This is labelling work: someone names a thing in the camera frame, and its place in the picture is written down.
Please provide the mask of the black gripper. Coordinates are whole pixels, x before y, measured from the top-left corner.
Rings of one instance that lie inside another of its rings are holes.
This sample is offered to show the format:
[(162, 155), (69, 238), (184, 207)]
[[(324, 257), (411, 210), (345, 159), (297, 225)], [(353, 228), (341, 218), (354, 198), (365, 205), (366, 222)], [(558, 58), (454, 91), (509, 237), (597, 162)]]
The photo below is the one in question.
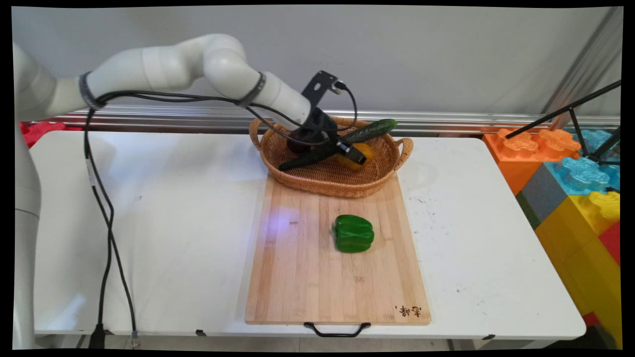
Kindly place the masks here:
[[(320, 108), (311, 111), (302, 128), (289, 135), (289, 149), (311, 149), (322, 145), (335, 144), (337, 125), (333, 119)], [(343, 166), (363, 166), (368, 161), (368, 145), (363, 143), (347, 144), (337, 142), (340, 152), (336, 160)]]

